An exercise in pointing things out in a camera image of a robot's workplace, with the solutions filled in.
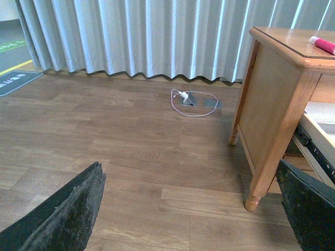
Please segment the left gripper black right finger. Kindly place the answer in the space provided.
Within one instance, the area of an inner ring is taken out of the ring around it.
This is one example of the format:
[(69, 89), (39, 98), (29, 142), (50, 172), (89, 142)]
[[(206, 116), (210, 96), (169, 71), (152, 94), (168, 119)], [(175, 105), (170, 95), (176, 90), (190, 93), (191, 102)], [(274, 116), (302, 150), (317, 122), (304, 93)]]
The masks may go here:
[(334, 189), (283, 159), (276, 179), (301, 249), (334, 250)]

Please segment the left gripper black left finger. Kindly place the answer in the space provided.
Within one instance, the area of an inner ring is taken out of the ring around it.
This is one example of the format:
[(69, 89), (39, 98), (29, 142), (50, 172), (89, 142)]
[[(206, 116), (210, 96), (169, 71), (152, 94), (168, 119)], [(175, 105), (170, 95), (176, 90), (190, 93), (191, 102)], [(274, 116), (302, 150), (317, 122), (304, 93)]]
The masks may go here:
[(26, 216), (1, 231), (1, 250), (84, 250), (106, 174), (94, 162)]

